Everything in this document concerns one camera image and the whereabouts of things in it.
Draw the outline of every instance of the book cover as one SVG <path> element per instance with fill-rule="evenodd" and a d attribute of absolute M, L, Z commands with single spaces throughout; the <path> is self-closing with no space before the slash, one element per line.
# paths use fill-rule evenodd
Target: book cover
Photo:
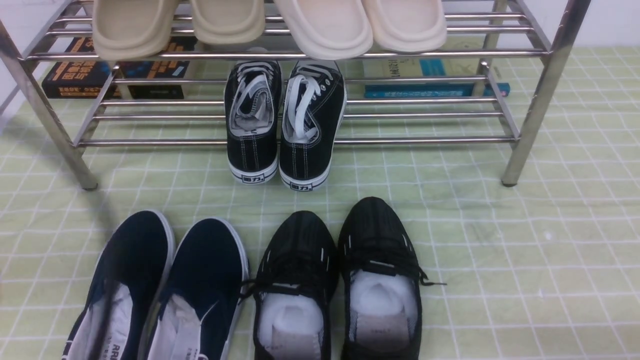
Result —
<path fill-rule="evenodd" d="M 479 49 L 483 37 L 450 37 L 442 49 Z M 367 78 L 419 78 L 423 76 L 473 76 L 476 74 L 479 59 L 446 58 L 419 59 L 401 58 L 393 60 L 365 60 L 364 74 Z M 511 87 L 502 82 L 502 74 L 497 66 L 492 66 L 498 88 L 502 96 L 508 96 Z M 366 98 L 377 97 L 463 97 L 471 96 L 473 83 L 430 83 L 398 85 L 365 85 Z M 486 86 L 484 96 L 493 95 L 490 86 Z"/>
<path fill-rule="evenodd" d="M 173 37 L 167 49 L 193 50 L 194 37 Z M 91 53 L 90 37 L 74 38 L 66 53 Z M 189 79 L 195 66 L 189 61 L 121 61 L 120 67 L 127 78 L 175 78 Z M 50 99 L 95 99 L 102 90 L 111 68 L 103 61 L 63 61 L 54 64 L 42 81 L 42 90 Z M 185 89 L 180 85 L 137 85 L 129 90 L 135 99 L 183 99 Z M 107 98 L 120 97 L 115 86 L 109 89 Z"/>

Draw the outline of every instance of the slipper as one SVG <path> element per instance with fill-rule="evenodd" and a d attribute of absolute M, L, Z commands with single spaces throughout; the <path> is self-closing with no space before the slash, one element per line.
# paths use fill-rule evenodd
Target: slipper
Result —
<path fill-rule="evenodd" d="M 169 42 L 180 0 L 95 0 L 93 46 L 107 61 L 159 53 Z"/>
<path fill-rule="evenodd" d="M 365 0 L 376 42 L 390 50 L 435 50 L 447 41 L 442 0 Z"/>
<path fill-rule="evenodd" d="M 264 32 L 264 0 L 191 0 L 193 30 L 207 44 L 242 44 Z"/>
<path fill-rule="evenodd" d="M 291 36 L 318 60 L 360 56 L 373 45 L 373 33 L 360 0 L 274 0 Z"/>

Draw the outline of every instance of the navy slip-on shoe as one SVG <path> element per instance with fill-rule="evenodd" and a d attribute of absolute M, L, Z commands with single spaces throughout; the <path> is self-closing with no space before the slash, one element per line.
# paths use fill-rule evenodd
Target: navy slip-on shoe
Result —
<path fill-rule="evenodd" d="M 120 224 L 98 258 L 86 305 L 62 359 L 88 359 L 107 301 L 107 276 L 113 276 L 116 290 L 102 353 L 108 359 L 135 360 L 145 348 L 150 308 L 168 277 L 174 250 L 171 226 L 156 211 L 140 211 Z"/>
<path fill-rule="evenodd" d="M 161 291 L 147 359 L 226 359 L 248 276 L 244 247 L 228 222 L 207 218 L 195 224 Z"/>

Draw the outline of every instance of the shoe rack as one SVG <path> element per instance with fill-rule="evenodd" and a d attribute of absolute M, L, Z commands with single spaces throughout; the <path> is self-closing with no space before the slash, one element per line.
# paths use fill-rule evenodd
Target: shoe rack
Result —
<path fill-rule="evenodd" d="M 415 119 L 429 122 L 431 119 L 471 119 L 496 118 L 500 122 L 504 135 L 499 136 L 432 136 L 432 137 L 381 137 L 381 138 L 338 138 L 339 146 L 356 145 L 429 145 L 429 144 L 483 144 L 508 143 L 513 152 L 506 165 L 502 184 L 514 186 L 527 161 L 536 135 L 548 110 L 552 96 L 556 90 L 561 74 L 566 65 L 574 41 L 579 32 L 582 21 L 589 8 L 591 0 L 568 0 L 557 34 L 551 42 L 544 34 L 536 19 L 532 16 L 524 0 L 489 0 L 493 2 L 490 12 L 465 12 L 446 14 L 448 32 L 450 35 L 475 34 L 484 35 L 484 46 L 479 49 L 437 50 L 426 53 L 405 54 L 392 52 L 371 52 L 361 56 L 361 59 L 391 59 L 391 58 L 480 58 L 477 74 L 465 77 L 437 77 L 437 78 L 347 78 L 347 84 L 397 84 L 397 83 L 440 83 L 440 82 L 473 82 L 476 84 L 472 97 L 445 97 L 427 99 L 350 99 L 348 101 L 346 121 L 377 121 L 380 119 Z M 108 77 L 98 98 L 89 109 L 80 132 L 75 139 L 71 139 L 49 101 L 42 92 L 38 81 L 32 73 L 40 62 L 52 61 L 97 61 L 95 53 L 52 53 L 51 47 L 56 39 L 61 37 L 90 37 L 90 29 L 69 28 L 71 24 L 91 24 L 91 17 L 78 15 L 83 7 L 88 7 L 92 0 L 68 0 L 47 23 L 34 42 L 24 54 L 18 52 L 16 46 L 0 22 L 0 58 L 15 78 L 20 90 L 26 96 L 35 110 L 42 125 L 60 150 L 65 161 L 76 175 L 79 184 L 86 190 L 96 189 L 96 178 L 82 159 L 87 147 L 224 147 L 224 138 L 192 139 L 96 139 L 93 133 L 103 121 L 163 121 L 163 120 L 201 120 L 211 122 L 224 121 L 224 115 L 211 115 L 205 112 L 187 113 L 185 111 L 170 111 L 178 107 L 222 107 L 222 101 L 206 100 L 134 100 L 131 99 L 128 85 L 204 85 L 224 84 L 226 79 L 124 79 L 117 64 L 112 64 L 113 71 Z M 479 21 L 486 24 L 477 25 Z M 188 27 L 191 17 L 176 15 L 174 17 L 173 35 L 193 36 L 193 30 Z M 289 30 L 284 28 L 282 18 L 267 16 L 267 28 L 264 37 L 286 37 Z M 506 49 L 497 47 L 501 33 L 526 34 L 532 47 Z M 269 53 L 232 53 L 214 51 L 164 52 L 144 60 L 297 60 L 306 56 L 301 52 Z M 522 127 L 518 128 L 509 112 L 505 99 L 498 91 L 495 76 L 491 70 L 491 60 L 494 58 L 539 58 L 544 65 L 538 86 L 532 98 Z M 106 95 L 110 86 L 115 85 L 120 90 L 122 99 L 108 99 Z M 486 85 L 489 85 L 495 96 L 482 96 Z M 376 113 L 376 107 L 384 104 L 411 104 L 408 108 L 421 109 L 406 113 Z M 459 104 L 491 104 L 493 111 L 430 111 L 431 105 Z M 357 113 L 349 111 L 349 105 L 366 108 L 367 112 Z M 106 110 L 111 107 L 131 108 L 135 106 L 158 107 L 163 110 L 153 113 L 135 113 L 119 111 L 117 115 L 110 115 Z"/>

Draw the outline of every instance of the black shoe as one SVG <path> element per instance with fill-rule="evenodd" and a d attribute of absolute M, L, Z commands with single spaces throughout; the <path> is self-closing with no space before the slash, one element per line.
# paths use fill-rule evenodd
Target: black shoe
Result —
<path fill-rule="evenodd" d="M 160 294 L 149 360 L 226 359 L 249 261 L 226 221 L 207 218 L 184 236 Z"/>
<path fill-rule="evenodd" d="M 345 284 L 342 358 L 417 360 L 422 335 L 420 268 L 402 222 L 384 200 L 355 204 L 339 240 Z"/>
<path fill-rule="evenodd" d="M 115 296 L 102 351 L 105 357 L 137 359 L 138 351 L 144 351 L 150 309 L 167 279 L 174 250 L 173 232 L 160 213 L 140 211 L 120 224 L 100 255 L 86 305 L 71 330 L 62 358 L 90 357 L 108 301 L 106 281 L 112 279 Z"/>
<path fill-rule="evenodd" d="M 309 211 L 293 213 L 265 250 L 253 286 L 256 360 L 329 360 L 329 301 L 338 283 L 329 230 Z"/>
<path fill-rule="evenodd" d="M 282 71 L 275 61 L 238 63 L 225 87 L 227 156 L 244 184 L 269 181 L 278 170 L 277 118 Z"/>
<path fill-rule="evenodd" d="M 347 103 L 344 78 L 334 61 L 299 61 L 287 84 L 280 139 L 280 176 L 300 192 L 329 176 L 335 135 Z"/>

